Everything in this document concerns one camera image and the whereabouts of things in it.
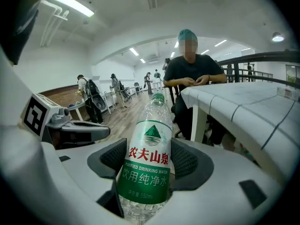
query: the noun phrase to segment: ceiling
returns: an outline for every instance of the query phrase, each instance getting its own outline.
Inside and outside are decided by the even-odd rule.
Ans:
[[[173,38],[147,43],[134,47],[134,49],[139,53],[139,56],[135,56],[130,50],[126,50],[120,54],[114,55],[112,58],[114,61],[127,64],[129,66],[146,66],[148,64],[163,63],[165,58],[170,58],[172,52],[175,52],[174,57],[181,56],[178,48],[174,48],[176,41],[177,39]],[[214,60],[220,61],[229,58],[224,56],[224,54],[235,53],[235,56],[238,56],[236,55],[236,52],[248,48],[244,45],[231,41],[226,41],[215,47],[215,45],[221,41],[222,39],[217,38],[198,37],[198,53],[201,54],[205,50],[209,49],[209,51],[205,54],[211,56]],[[144,59],[146,63],[143,64],[140,59]]]
[[[63,10],[70,10],[67,17],[68,21],[62,23],[61,30],[70,33],[73,31],[75,34],[91,41],[94,40],[96,35],[105,33],[106,30],[118,24],[119,21],[130,14],[149,12],[179,3],[183,6],[184,4],[201,3],[203,8],[209,8],[211,5],[217,6],[225,11],[229,21],[234,22],[235,19],[246,20],[248,26],[251,26],[261,36],[266,36],[268,39],[275,31],[284,33],[286,37],[290,36],[290,31],[285,23],[275,12],[273,5],[267,0],[77,0],[95,12],[90,18],[59,2],[48,1],[61,6]],[[45,26],[52,11],[44,5],[40,5],[39,11],[37,25]]]

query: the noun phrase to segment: forearm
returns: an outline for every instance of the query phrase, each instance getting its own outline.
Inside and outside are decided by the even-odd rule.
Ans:
[[[210,75],[210,82],[212,83],[225,83],[226,80],[225,74]]]
[[[169,81],[164,80],[164,85],[168,87],[176,87],[181,84],[182,84],[181,79],[172,79]]]

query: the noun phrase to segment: hand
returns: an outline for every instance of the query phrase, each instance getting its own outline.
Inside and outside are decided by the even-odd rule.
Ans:
[[[193,86],[195,83],[195,80],[190,77],[185,77],[181,79],[181,84],[185,85],[186,87]]]
[[[201,86],[201,85],[206,85],[210,80],[209,75],[203,75],[201,77],[198,77],[196,80],[196,83],[194,83],[194,86]]]

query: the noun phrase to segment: water bottle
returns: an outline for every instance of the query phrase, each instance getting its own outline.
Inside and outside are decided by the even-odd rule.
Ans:
[[[161,93],[139,116],[118,181],[125,219],[142,225],[167,200],[171,166],[171,113]]]

